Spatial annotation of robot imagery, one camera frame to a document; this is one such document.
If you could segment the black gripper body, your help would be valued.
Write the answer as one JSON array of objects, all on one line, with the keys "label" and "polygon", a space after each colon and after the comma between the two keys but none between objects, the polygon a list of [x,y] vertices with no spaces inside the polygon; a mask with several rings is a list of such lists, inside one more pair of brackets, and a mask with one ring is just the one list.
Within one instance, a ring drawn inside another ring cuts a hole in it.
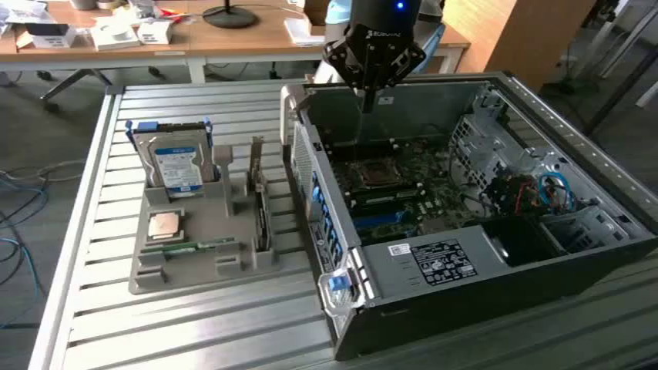
[{"label": "black gripper body", "polygon": [[410,43],[420,17],[420,1],[354,1],[346,38],[362,55],[370,83],[378,51],[390,42]]}]

